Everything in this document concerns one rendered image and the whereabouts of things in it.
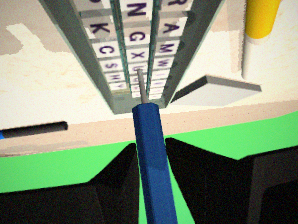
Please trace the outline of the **blue stylus with white tip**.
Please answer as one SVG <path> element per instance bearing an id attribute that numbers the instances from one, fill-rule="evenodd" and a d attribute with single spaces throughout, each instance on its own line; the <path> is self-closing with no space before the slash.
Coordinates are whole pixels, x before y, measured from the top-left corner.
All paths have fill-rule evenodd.
<path id="1" fill-rule="evenodd" d="M 147 224 L 178 224 L 159 106 L 138 82 L 142 104 L 132 114 Z"/>

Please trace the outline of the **black stylus with blue tip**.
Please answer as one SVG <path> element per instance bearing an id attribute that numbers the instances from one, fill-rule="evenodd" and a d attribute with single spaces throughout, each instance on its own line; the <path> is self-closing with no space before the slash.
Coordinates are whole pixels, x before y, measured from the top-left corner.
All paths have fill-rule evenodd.
<path id="1" fill-rule="evenodd" d="M 56 132 L 56 131 L 62 132 L 67 130 L 68 130 L 68 123 L 66 121 L 45 124 L 45 125 L 31 125 L 31 126 L 25 126 L 25 127 L 0 130 L 0 139 L 11 138 L 11 137 L 17 138 L 17 137 Z"/>

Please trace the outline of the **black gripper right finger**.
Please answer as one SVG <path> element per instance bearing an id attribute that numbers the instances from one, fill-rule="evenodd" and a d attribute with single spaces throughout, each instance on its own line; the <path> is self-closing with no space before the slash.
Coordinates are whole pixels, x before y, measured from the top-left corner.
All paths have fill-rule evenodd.
<path id="1" fill-rule="evenodd" d="M 165 146 L 195 224 L 259 224 L 264 191 L 298 179 L 298 146 L 238 160 L 172 137 Z"/>

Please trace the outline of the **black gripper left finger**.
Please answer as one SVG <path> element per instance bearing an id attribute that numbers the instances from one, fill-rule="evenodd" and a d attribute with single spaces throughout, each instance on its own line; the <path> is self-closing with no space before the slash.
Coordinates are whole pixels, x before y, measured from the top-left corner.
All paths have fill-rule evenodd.
<path id="1" fill-rule="evenodd" d="M 129 143 L 88 182 L 0 193 L 0 224 L 138 224 L 139 191 Z"/>

